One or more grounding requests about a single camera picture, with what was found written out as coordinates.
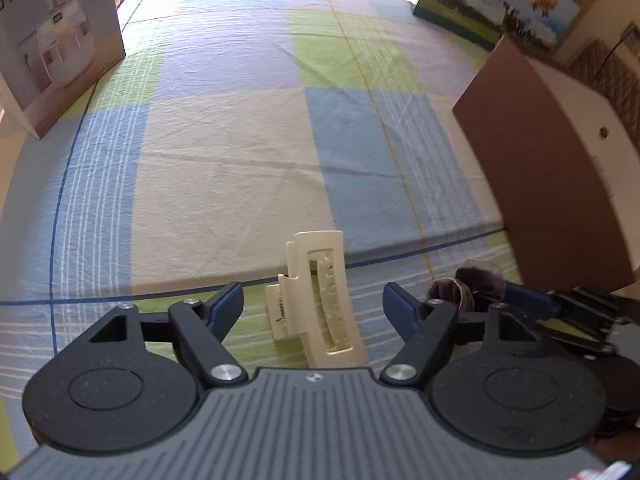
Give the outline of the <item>cream hair claw clip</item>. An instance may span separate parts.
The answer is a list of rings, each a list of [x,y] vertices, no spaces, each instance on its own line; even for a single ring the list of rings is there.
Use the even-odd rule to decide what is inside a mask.
[[[311,367],[366,365],[347,286],[344,233],[299,232],[285,255],[285,274],[265,288],[273,338],[298,339]]]

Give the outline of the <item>blue milk carton box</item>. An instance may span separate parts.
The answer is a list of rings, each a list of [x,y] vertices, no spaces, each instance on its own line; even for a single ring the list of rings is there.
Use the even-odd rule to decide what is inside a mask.
[[[579,6],[573,0],[418,0],[413,14],[487,50],[506,35],[548,53]]]

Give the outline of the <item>brown cardboard sorting box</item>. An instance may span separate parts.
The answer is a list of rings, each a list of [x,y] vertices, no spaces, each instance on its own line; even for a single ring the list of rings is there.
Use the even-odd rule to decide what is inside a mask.
[[[452,108],[525,285],[639,277],[639,153],[610,101],[502,37]]]

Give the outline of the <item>dark purple velvet scrunchie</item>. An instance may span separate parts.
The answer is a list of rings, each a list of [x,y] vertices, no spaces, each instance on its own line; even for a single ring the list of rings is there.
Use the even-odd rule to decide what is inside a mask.
[[[425,299],[442,300],[454,304],[460,311],[481,311],[484,298],[503,300],[506,294],[506,280],[499,271],[468,264],[454,272],[454,276],[436,278],[427,287]]]

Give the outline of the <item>plaid tablecloth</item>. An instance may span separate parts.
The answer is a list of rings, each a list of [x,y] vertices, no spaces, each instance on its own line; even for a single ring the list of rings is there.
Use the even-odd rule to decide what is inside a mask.
[[[1,465],[34,448],[29,378],[116,304],[244,287],[246,366],[302,367],[265,287],[296,233],[344,234],[370,363],[399,340],[385,283],[518,270],[452,117],[486,52],[401,0],[140,0],[125,59],[42,139],[1,142]]]

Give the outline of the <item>white humidifier box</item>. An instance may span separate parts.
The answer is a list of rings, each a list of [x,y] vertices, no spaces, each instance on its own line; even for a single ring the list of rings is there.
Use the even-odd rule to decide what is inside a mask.
[[[42,138],[125,57],[115,0],[1,0],[1,133]]]

